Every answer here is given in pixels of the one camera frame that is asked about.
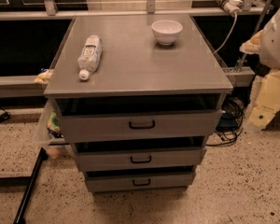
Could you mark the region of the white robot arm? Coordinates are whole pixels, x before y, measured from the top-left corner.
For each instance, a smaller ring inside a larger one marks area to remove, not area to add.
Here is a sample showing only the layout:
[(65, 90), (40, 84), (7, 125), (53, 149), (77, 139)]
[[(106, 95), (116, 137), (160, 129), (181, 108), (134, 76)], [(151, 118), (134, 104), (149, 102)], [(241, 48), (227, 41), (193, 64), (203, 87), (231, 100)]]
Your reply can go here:
[(257, 132), (280, 111), (280, 8), (262, 30), (241, 45), (240, 51), (258, 54), (259, 62), (270, 68), (265, 77), (255, 77), (245, 112), (244, 127)]

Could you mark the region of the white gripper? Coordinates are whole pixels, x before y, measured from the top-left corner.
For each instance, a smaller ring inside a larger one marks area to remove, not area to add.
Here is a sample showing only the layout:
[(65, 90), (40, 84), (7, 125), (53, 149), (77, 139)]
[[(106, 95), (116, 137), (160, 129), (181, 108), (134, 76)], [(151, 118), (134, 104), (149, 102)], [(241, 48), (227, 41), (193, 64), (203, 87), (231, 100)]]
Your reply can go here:
[[(239, 50), (245, 54), (261, 54), (262, 30), (252, 35)], [(252, 131), (265, 129), (280, 111), (280, 70), (265, 77), (256, 76), (252, 83), (247, 108), (247, 127)]]

